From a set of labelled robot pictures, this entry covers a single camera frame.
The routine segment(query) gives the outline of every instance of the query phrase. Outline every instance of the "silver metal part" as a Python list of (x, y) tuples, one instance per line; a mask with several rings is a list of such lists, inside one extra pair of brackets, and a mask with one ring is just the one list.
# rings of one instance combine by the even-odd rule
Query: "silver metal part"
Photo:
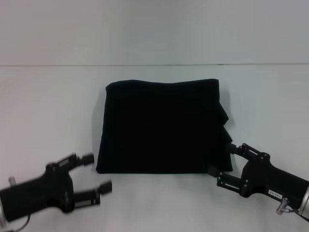
[(14, 176), (9, 177), (9, 183), (11, 187), (16, 185), (16, 180)]
[(0, 229), (6, 227), (6, 219), (4, 216), (3, 208), (2, 208), (2, 202), (0, 199)]
[(278, 207), (278, 209), (276, 210), (276, 213), (278, 215), (282, 215), (282, 213), (284, 212), (284, 209), (288, 206), (289, 200), (287, 198), (282, 198), (282, 201)]
[(305, 193), (305, 196), (303, 198), (303, 201), (300, 205), (300, 208), (299, 208), (299, 215), (305, 217), (305, 218), (309, 218), (309, 187)]

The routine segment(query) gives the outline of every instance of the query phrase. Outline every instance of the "white wall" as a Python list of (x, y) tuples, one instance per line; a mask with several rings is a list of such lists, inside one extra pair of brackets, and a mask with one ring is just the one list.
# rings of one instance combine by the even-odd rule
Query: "white wall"
[[(127, 79), (219, 79), (234, 143), (268, 152), (275, 166), (309, 180), (308, 6), (302, 0), (0, 1), (0, 188), (9, 176), (33, 178), (72, 152), (97, 155), (105, 87)], [(232, 159), (239, 176), (245, 160)], [(244, 199), (207, 175), (99, 175), (87, 167), (72, 177), (75, 189), (111, 179), (113, 193), (100, 207), (34, 214), (25, 231), (300, 232), (309, 226), (295, 214), (276, 215), (277, 201), (258, 194)]]

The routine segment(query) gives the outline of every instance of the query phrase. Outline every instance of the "black cloth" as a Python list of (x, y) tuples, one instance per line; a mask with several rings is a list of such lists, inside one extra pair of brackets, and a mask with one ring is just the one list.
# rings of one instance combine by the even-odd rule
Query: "black cloth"
[(119, 81), (106, 87), (98, 173), (231, 171), (215, 79), (163, 84)]

